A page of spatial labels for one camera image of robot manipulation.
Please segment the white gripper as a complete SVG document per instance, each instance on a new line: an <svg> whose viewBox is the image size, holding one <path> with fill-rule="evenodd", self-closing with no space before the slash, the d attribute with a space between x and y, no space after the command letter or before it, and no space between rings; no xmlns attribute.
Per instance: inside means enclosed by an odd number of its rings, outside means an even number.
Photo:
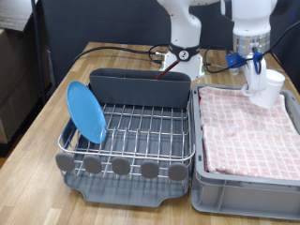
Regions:
<svg viewBox="0 0 300 225"><path fill-rule="evenodd" d="M244 93L254 93L266 88L266 62L263 59L259 63L248 60L243 66L247 83L243 86Z"/></svg>

